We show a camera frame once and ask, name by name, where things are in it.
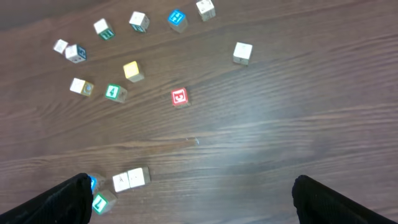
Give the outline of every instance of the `wooden floor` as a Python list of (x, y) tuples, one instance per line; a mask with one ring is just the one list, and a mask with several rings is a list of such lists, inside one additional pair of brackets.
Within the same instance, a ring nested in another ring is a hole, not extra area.
[[(150, 185), (91, 222), (299, 223), (300, 174), (398, 221), (398, 1), (213, 2), (202, 22), (185, 0), (3, 1), (0, 213), (80, 172), (148, 166)], [(167, 24), (175, 8), (182, 34)], [(148, 33), (129, 26), (133, 11)], [(94, 31), (102, 17), (110, 41)], [(57, 39), (88, 61), (65, 60)], [(248, 67), (232, 62), (237, 41), (254, 46)], [(138, 83), (123, 73), (133, 60)], [(69, 91), (75, 77), (91, 97)], [(108, 83), (128, 90), (124, 104), (104, 98)], [(180, 87), (192, 105), (177, 110)]]

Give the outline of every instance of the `black fabric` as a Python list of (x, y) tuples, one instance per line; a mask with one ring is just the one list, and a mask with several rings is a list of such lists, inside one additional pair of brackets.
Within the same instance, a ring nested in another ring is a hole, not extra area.
[(301, 224), (397, 224), (306, 175), (296, 179), (292, 195)]
[(87, 224), (91, 218), (91, 179), (78, 174), (0, 215), (3, 224)]

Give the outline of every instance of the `block face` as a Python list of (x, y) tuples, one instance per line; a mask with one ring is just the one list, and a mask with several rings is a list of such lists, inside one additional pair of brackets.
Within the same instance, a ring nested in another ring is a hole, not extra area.
[(83, 47), (77, 45), (77, 54), (82, 58), (86, 59), (86, 50)]
[(199, 14), (203, 21), (208, 21), (209, 19), (216, 16), (216, 11), (211, 0), (201, 0), (197, 2), (197, 7)]
[(81, 79), (78, 79), (78, 78), (74, 78), (72, 80), (72, 84), (70, 85), (69, 90), (73, 91), (75, 93), (81, 93), (85, 83), (86, 83), (86, 81), (84, 81), (84, 80), (81, 80)]
[(116, 192), (130, 189), (129, 176), (127, 172), (113, 176), (113, 185)]
[(173, 90), (171, 94), (172, 94), (173, 105), (175, 107), (181, 108), (184, 106), (190, 106), (188, 93), (185, 88)]
[(187, 17), (178, 9), (169, 15), (168, 22), (170, 27), (179, 33), (182, 33), (188, 27)]
[(133, 83), (144, 79), (144, 73), (136, 61), (123, 66), (123, 69), (125, 77)]
[(69, 46), (65, 49), (65, 58), (73, 63), (83, 62), (86, 60), (86, 50), (77, 44)]
[(102, 214), (105, 211), (107, 204), (107, 199), (98, 193), (93, 200), (93, 209), (96, 213)]
[(109, 29), (109, 25), (105, 19), (100, 19), (96, 23), (94, 23), (94, 29), (97, 34), (102, 33), (104, 30)]
[(184, 19), (185, 14), (178, 9), (172, 11), (169, 15), (169, 22), (175, 26), (179, 26)]
[(65, 51), (65, 49), (68, 47), (68, 42), (66, 42), (66, 41), (64, 41), (64, 40), (62, 40), (62, 39), (59, 39), (59, 40), (57, 40), (57, 42), (55, 43), (55, 45), (54, 45), (54, 51), (56, 51), (56, 52), (58, 52), (58, 53), (60, 53), (60, 54), (63, 54), (63, 52)]
[(111, 100), (116, 100), (118, 98), (120, 91), (120, 86), (109, 84), (108, 88), (106, 89), (105, 97)]
[(127, 90), (120, 88), (120, 93), (117, 98), (117, 102), (124, 103), (127, 98)]
[(97, 185), (97, 178), (95, 178), (93, 176), (90, 176), (90, 175), (88, 175), (88, 176), (91, 179), (91, 191), (92, 191), (92, 193), (94, 193), (94, 189), (95, 189), (95, 187)]
[(104, 40), (109, 40), (114, 37), (114, 32), (111, 29), (106, 29), (102, 31), (99, 36)]
[(133, 12), (130, 18), (130, 25), (135, 31), (145, 33), (149, 27), (149, 19), (142, 12)]
[(253, 45), (244, 44), (244, 43), (236, 43), (235, 51), (234, 51), (234, 62), (240, 63), (243, 65), (248, 65), (251, 57)]
[(81, 94), (85, 95), (85, 96), (90, 96), (91, 93), (93, 92), (93, 88), (94, 88), (93, 84), (91, 84), (89, 82), (85, 82), (85, 84), (83, 86), (83, 91)]
[(142, 168), (130, 170), (127, 174), (129, 175), (130, 188), (145, 185), (144, 172)]

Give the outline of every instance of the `wooden block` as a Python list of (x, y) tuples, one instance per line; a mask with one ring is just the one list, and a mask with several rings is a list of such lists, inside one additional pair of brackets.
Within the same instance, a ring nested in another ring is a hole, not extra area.
[(129, 176), (130, 188), (139, 187), (150, 183), (148, 167), (132, 169), (127, 172)]
[(103, 40), (109, 40), (114, 37), (112, 27), (105, 19), (100, 19), (98, 22), (94, 23), (94, 29)]
[(188, 93), (185, 88), (180, 88), (172, 91), (173, 106), (176, 108), (184, 108), (190, 106)]
[(65, 49), (68, 47), (68, 42), (59, 39), (56, 41), (55, 45), (54, 45), (54, 51), (63, 54), (63, 52), (65, 51)]
[(114, 191), (116, 193), (122, 192), (123, 190), (130, 189), (130, 182), (129, 182), (129, 176), (127, 172), (114, 175), (113, 176), (113, 186), (114, 186)]
[(69, 89), (70, 91), (73, 91), (75, 93), (79, 93), (85, 96), (90, 96), (91, 93), (93, 92), (94, 85), (87, 81), (74, 78)]
[(123, 66), (124, 75), (133, 83), (144, 79), (144, 72), (136, 61)]
[(91, 191), (93, 194), (103, 187), (106, 182), (105, 177), (97, 173), (90, 173), (88, 176), (91, 178)]
[(216, 10), (211, 0), (201, 0), (197, 2), (197, 7), (199, 10), (199, 15), (203, 22), (216, 16)]
[(102, 215), (112, 209), (116, 204), (118, 198), (112, 194), (109, 190), (103, 190), (98, 192), (93, 200), (93, 210), (98, 214)]
[(253, 45), (251, 44), (236, 43), (233, 57), (234, 62), (242, 65), (249, 65), (252, 49)]
[(173, 30), (182, 33), (188, 27), (186, 15), (178, 9), (172, 11), (169, 15), (169, 25)]
[(127, 97), (127, 90), (119, 85), (109, 84), (105, 92), (105, 97), (119, 103), (124, 103)]
[(65, 49), (65, 57), (73, 63), (84, 62), (86, 60), (86, 50), (75, 44)]
[(149, 27), (149, 19), (142, 12), (133, 12), (130, 18), (130, 25), (135, 31), (145, 33)]

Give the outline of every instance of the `wooden table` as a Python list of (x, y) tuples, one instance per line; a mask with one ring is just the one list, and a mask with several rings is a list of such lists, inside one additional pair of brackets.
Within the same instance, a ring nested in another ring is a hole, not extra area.
[[(298, 223), (300, 174), (398, 221), (398, 2), (213, 2), (202, 22), (194, 1), (3, 1), (0, 212), (80, 172), (148, 166), (150, 185), (91, 222)], [(182, 34), (167, 24), (176, 8)], [(112, 40), (96, 35), (101, 18)], [(88, 61), (65, 60), (57, 39)], [(238, 41), (254, 46), (248, 67), (232, 62)], [(123, 74), (133, 60), (137, 83)], [(75, 77), (91, 97), (69, 91)], [(124, 104), (104, 97), (109, 83), (128, 90)], [(180, 87), (192, 105), (178, 110)]]

